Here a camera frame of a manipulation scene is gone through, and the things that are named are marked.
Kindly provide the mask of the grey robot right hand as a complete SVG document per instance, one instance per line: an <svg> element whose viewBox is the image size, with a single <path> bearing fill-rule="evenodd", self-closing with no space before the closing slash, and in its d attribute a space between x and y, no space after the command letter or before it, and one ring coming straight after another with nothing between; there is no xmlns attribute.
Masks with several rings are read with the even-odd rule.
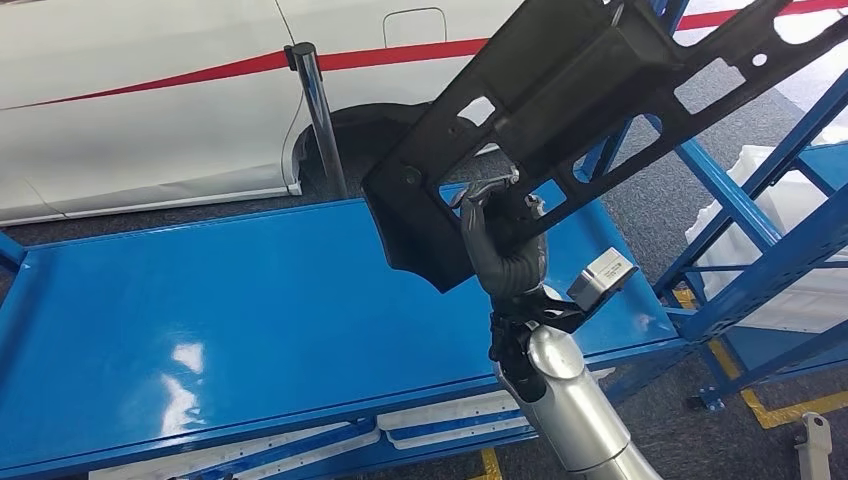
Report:
<svg viewBox="0 0 848 480"><path fill-rule="evenodd" d="M451 200L450 207L460 211L466 250L480 278L505 279L527 275L539 280L547 273L548 248L544 234L517 247L515 253L501 254L487 230L484 207L496 194L505 193L518 180L518 171L513 168L507 175L471 181Z"/></svg>

